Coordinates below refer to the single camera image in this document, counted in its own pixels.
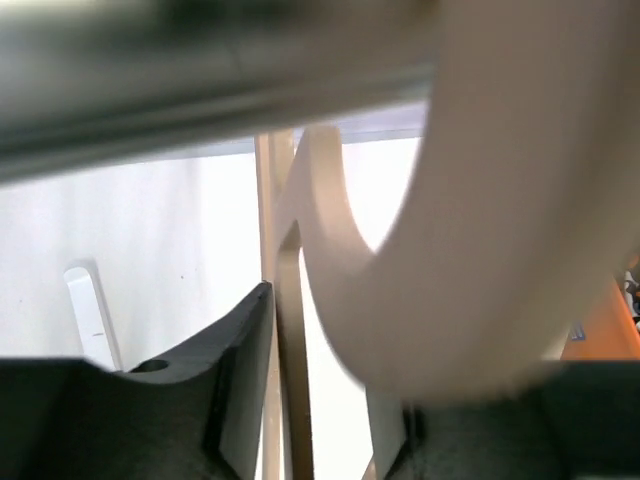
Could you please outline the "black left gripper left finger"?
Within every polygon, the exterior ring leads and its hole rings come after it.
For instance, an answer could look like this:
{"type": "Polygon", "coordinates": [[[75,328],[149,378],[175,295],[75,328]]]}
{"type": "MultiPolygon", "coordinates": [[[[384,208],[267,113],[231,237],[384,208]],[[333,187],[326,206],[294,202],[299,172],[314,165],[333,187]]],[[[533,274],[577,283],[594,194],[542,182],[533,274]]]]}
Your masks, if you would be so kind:
{"type": "Polygon", "coordinates": [[[1,364],[5,479],[250,479],[272,287],[128,372],[80,359],[1,364]]]}

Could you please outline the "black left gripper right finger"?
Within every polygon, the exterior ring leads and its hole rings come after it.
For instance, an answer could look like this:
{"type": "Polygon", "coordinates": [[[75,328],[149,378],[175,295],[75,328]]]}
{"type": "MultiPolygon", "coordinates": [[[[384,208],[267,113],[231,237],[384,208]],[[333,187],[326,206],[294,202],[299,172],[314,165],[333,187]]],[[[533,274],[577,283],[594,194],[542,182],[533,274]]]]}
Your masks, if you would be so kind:
{"type": "Polygon", "coordinates": [[[639,364],[568,362],[488,403],[411,409],[387,479],[636,479],[639,364]]]}

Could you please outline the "wooden hanger with camo shorts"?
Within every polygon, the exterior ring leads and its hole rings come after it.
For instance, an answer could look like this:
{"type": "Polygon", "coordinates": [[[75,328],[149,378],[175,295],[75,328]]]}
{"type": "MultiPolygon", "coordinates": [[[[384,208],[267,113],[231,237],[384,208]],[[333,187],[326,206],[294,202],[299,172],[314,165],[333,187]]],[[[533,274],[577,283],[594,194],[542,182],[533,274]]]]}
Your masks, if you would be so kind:
{"type": "Polygon", "coordinates": [[[377,250],[353,219],[339,132],[308,129],[274,212],[287,471],[314,475],[300,281],[367,389],[374,458],[404,413],[541,384],[545,354],[637,244],[635,1],[433,1],[419,155],[377,250]]]}

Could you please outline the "orange camouflage shorts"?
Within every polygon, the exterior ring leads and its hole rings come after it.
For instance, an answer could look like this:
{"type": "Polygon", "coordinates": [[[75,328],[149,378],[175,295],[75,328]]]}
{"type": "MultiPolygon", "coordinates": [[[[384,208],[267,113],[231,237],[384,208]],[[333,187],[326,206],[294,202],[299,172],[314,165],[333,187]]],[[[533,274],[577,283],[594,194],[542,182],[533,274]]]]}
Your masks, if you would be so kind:
{"type": "Polygon", "coordinates": [[[636,330],[639,330],[639,266],[628,269],[624,275],[623,296],[629,307],[636,330]]]}

